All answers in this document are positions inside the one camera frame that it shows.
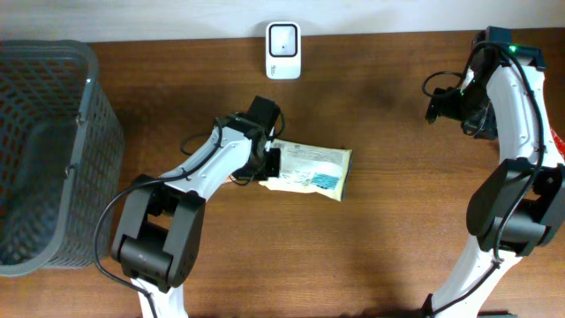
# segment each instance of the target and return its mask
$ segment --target plastic container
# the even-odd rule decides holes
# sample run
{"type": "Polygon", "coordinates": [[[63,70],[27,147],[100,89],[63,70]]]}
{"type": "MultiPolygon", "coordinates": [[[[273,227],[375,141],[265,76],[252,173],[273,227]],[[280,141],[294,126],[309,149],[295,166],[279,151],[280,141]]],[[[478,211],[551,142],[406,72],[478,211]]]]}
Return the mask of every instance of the plastic container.
{"type": "MultiPolygon", "coordinates": [[[[2,42],[0,276],[90,264],[123,153],[122,127],[87,45],[2,42]]],[[[109,244],[112,217],[106,220],[100,246],[109,244]]]]}

